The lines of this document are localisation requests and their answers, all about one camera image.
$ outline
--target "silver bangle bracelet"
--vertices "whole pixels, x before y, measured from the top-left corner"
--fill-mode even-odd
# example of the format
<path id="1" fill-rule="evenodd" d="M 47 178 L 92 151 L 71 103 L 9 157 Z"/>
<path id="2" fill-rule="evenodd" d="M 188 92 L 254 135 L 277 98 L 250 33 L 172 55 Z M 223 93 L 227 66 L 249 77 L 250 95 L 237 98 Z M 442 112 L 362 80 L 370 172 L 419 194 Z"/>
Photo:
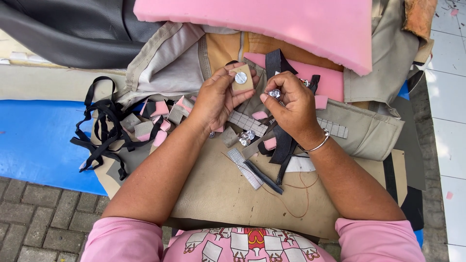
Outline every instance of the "silver bangle bracelet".
<path id="1" fill-rule="evenodd" d="M 324 141 L 323 141 L 320 145 L 318 145 L 316 148 L 313 148 L 313 149 L 311 149 L 311 150 L 304 150 L 304 148 L 302 148 L 301 146 L 299 146 L 299 148 L 301 148 L 301 150 L 303 150 L 303 151 L 306 152 L 306 153 L 309 153 L 309 152 L 311 152 L 311 151 L 314 151 L 314 150 L 319 149 L 319 147 L 321 147 L 323 144 L 325 144 L 325 142 L 326 142 L 326 141 L 329 139 L 329 137 L 330 137 L 330 133 L 329 133 L 329 131 L 328 131 L 326 128 L 323 128 L 323 131 L 325 132 L 325 139 L 324 139 Z"/>

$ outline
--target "white tile floor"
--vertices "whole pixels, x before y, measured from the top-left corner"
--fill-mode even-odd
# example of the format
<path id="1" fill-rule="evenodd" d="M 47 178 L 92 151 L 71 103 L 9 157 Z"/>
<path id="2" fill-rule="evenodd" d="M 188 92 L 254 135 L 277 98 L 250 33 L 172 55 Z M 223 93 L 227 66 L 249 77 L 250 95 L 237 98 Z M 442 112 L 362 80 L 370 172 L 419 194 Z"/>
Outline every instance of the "white tile floor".
<path id="1" fill-rule="evenodd" d="M 452 9 L 458 14 L 452 16 Z M 439 0 L 427 87 L 439 158 L 450 262 L 466 261 L 466 1 Z"/>

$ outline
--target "blue surface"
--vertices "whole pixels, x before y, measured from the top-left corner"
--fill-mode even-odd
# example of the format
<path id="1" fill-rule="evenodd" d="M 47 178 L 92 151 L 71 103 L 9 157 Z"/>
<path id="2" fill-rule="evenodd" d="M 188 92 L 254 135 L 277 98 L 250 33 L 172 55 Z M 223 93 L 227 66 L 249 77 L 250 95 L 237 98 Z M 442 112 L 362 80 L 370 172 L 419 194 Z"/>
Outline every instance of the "blue surface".
<path id="1" fill-rule="evenodd" d="M 401 86 L 401 89 L 398 92 L 398 96 L 409 100 L 408 80 L 405 80 L 404 84 Z"/>
<path id="2" fill-rule="evenodd" d="M 73 145 L 83 102 L 0 100 L 0 175 L 107 195 L 94 171 L 79 173 L 89 151 Z M 92 121 L 81 125 L 90 135 Z"/>
<path id="3" fill-rule="evenodd" d="M 424 231 L 422 229 L 414 231 L 414 234 L 416 235 L 419 246 L 422 248 L 422 244 L 424 243 Z"/>

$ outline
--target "pink sleeve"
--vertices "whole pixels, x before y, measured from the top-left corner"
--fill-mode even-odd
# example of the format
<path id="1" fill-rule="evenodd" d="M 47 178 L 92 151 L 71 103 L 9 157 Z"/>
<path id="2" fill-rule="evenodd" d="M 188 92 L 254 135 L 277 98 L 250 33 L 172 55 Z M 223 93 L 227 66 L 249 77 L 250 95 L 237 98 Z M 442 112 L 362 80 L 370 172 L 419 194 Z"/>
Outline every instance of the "pink sleeve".
<path id="1" fill-rule="evenodd" d="M 409 221 L 349 220 L 339 218 L 342 262 L 424 262 Z"/>
<path id="2" fill-rule="evenodd" d="M 98 220 L 84 248 L 85 262 L 160 262 L 164 247 L 157 225 L 123 217 Z"/>

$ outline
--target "hand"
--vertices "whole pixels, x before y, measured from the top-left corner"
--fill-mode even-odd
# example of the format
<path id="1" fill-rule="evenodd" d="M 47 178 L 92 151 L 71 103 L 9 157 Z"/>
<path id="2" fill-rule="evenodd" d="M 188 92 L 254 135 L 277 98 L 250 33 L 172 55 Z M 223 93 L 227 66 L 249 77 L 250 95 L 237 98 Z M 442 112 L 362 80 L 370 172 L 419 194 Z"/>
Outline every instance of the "hand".
<path id="1" fill-rule="evenodd" d="M 209 127 L 210 131 L 223 126 L 232 110 L 250 99 L 256 92 L 250 90 L 233 96 L 231 83 L 233 83 L 236 73 L 230 73 L 230 70 L 244 64 L 243 62 L 234 63 L 215 71 L 212 77 L 202 84 L 194 108 L 189 116 Z M 251 76 L 253 77 L 254 86 L 257 85 L 259 77 L 256 76 L 256 70 L 251 70 Z"/>
<path id="2" fill-rule="evenodd" d="M 282 106 L 268 92 L 280 89 Z M 278 125 L 292 136 L 304 149 L 318 146 L 325 138 L 315 116 L 315 99 L 312 91 L 299 78 L 286 71 L 267 81 L 261 101 L 270 110 Z"/>

